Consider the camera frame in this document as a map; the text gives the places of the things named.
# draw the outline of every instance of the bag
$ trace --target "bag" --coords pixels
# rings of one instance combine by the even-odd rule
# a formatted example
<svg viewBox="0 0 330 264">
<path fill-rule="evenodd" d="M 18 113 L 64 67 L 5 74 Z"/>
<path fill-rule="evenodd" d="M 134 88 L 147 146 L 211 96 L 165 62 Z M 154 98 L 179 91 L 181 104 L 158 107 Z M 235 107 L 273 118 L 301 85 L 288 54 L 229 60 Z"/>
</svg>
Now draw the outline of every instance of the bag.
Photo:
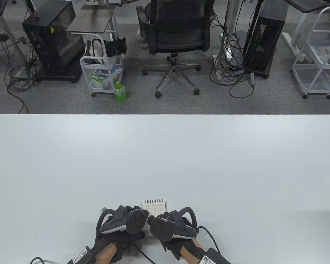
<svg viewBox="0 0 330 264">
<path fill-rule="evenodd" d="M 115 39 L 113 41 L 104 40 L 106 55 L 108 57 L 113 57 L 115 55 L 126 54 L 127 46 L 126 46 L 126 38 L 123 39 Z M 100 42 L 100 39 L 87 40 L 86 45 L 86 55 L 93 57 L 103 57 L 104 52 Z M 102 59 L 90 59 L 89 63 L 92 64 L 104 64 L 104 60 Z"/>
</svg>

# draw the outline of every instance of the notepad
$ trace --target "notepad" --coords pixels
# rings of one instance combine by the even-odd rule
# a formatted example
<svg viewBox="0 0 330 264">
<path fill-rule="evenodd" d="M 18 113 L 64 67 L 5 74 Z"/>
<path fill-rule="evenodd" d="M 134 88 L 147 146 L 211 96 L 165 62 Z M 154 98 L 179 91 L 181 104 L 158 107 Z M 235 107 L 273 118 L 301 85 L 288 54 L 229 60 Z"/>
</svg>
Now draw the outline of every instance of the notepad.
<svg viewBox="0 0 330 264">
<path fill-rule="evenodd" d="M 165 199 L 146 199 L 143 201 L 142 207 L 149 212 L 149 216 L 156 217 L 166 212 Z"/>
</svg>

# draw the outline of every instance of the sticker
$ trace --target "sticker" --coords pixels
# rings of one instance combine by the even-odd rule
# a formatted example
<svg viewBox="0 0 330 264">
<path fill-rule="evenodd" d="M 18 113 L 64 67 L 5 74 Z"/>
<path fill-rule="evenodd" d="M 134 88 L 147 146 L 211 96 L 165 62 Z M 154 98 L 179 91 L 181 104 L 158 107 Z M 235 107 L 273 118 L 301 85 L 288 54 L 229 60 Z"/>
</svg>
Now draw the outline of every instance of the sticker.
<svg viewBox="0 0 330 264">
<path fill-rule="evenodd" d="M 216 264 L 216 263 L 204 255 L 204 257 L 199 262 L 199 264 Z"/>
<path fill-rule="evenodd" d="M 72 262 L 73 264 L 76 264 L 80 259 L 83 258 L 83 256 L 87 254 L 87 249 L 84 248 L 80 253 L 77 254 L 77 256 L 75 256 L 73 259 L 72 259 Z"/>
</svg>

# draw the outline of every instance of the chair backrest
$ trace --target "chair backrest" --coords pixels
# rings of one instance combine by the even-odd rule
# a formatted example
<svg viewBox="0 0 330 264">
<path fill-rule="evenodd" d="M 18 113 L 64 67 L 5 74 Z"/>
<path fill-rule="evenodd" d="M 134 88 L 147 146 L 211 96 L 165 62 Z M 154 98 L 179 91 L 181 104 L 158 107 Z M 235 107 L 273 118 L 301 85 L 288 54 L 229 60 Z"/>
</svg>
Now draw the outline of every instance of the chair backrest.
<svg viewBox="0 0 330 264">
<path fill-rule="evenodd" d="M 215 0 L 151 0 L 150 23 L 157 31 L 203 29 Z"/>
</svg>

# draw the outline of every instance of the label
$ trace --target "label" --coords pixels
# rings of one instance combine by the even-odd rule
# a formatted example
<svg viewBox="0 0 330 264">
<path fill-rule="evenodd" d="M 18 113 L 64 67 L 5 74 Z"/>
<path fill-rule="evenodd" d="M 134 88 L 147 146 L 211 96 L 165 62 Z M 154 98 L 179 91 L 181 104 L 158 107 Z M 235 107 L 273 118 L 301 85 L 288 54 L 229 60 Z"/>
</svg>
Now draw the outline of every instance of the label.
<svg viewBox="0 0 330 264">
<path fill-rule="evenodd" d="M 199 262 L 199 264 L 216 264 L 216 263 L 204 255 L 204 257 Z"/>
<path fill-rule="evenodd" d="M 127 100 L 125 87 L 122 87 L 122 89 L 114 89 L 114 94 L 118 103 L 123 103 Z"/>
<path fill-rule="evenodd" d="M 83 258 L 83 256 L 87 254 L 87 249 L 84 248 L 80 253 L 77 254 L 77 256 L 75 256 L 73 259 L 72 259 L 72 262 L 73 264 L 76 264 L 80 259 Z"/>
</svg>

